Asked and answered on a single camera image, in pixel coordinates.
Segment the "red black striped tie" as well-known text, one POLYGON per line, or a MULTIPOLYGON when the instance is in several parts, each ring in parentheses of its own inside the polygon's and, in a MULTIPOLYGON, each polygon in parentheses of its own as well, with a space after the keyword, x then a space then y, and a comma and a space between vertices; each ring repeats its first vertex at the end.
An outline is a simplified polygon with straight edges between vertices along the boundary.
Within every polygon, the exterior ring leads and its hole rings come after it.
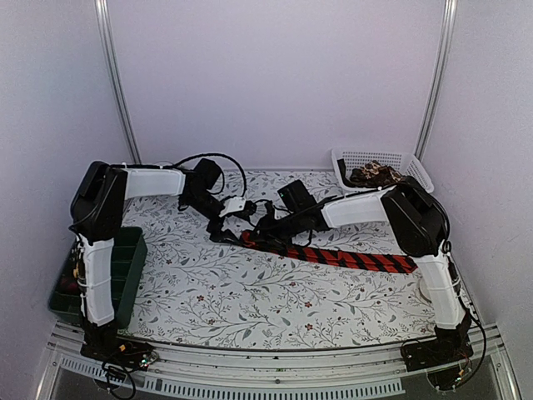
POLYGON ((242 233, 240 242, 246 248, 264 253, 273 253, 285 258, 333 267, 399 274, 411 274, 417 269, 415 261, 409 256, 348 252, 300 245, 286 246, 277 243, 271 244, 260 241, 259 239, 254 240, 250 230, 242 233))

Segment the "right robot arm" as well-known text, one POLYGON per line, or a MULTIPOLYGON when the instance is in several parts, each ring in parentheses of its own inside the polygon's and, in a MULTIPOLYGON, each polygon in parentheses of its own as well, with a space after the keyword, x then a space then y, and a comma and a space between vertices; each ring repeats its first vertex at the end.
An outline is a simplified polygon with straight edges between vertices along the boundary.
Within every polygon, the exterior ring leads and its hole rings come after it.
POLYGON ((266 215, 242 234, 246 246, 336 267, 410 273, 420 270, 435 313, 436 339, 431 356, 448 363, 461 352, 471 316, 461 302, 458 277, 449 257, 450 223, 441 204, 414 178, 386 187, 317 201, 302 182, 278 192, 289 213, 277 218, 271 203, 266 215), (401 252, 367 254, 296 245, 300 233, 325 232, 348 225, 387 222, 401 252))

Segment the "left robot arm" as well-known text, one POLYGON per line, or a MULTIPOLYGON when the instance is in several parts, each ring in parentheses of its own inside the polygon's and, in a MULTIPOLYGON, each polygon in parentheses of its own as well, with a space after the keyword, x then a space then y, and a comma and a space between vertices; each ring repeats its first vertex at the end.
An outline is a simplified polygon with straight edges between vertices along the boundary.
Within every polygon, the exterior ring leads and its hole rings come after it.
POLYGON ((222 174, 207 156, 187 170, 176 165, 127 165, 95 161, 90 164, 71 205, 70 230, 77 235, 82 251, 78 273, 83 320, 90 327, 112 323, 115 312, 111 295, 111 257, 115 237, 122 227, 126 200, 146 197, 177 197, 208 219, 208 232, 216 240, 229 235, 222 231, 224 218, 245 218, 253 211, 246 195, 219 200, 211 189, 222 174))

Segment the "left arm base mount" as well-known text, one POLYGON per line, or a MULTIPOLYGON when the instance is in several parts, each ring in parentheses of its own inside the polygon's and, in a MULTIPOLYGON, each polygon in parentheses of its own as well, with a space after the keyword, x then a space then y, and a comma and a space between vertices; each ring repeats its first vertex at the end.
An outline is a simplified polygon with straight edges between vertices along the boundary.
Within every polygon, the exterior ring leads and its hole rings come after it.
POLYGON ((159 360, 151 344, 119 338, 113 324, 85 327, 80 353, 100 362, 106 390, 116 399, 132 399, 137 393, 133 374, 145 372, 159 360))

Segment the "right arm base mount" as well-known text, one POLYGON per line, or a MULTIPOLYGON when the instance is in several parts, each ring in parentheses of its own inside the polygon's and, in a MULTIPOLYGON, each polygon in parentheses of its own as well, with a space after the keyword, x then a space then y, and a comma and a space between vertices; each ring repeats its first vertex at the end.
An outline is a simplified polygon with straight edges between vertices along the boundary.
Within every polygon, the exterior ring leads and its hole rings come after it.
POLYGON ((401 357, 408 372, 420 371, 427 368, 437 368, 426 374, 429 384, 439 393, 452 393, 464 387, 481 369, 487 353, 488 339, 486 330, 479 320, 474 319, 475 326, 482 336, 481 357, 473 366, 474 350, 469 338, 457 347, 452 341, 445 339, 407 340, 400 347, 401 357))

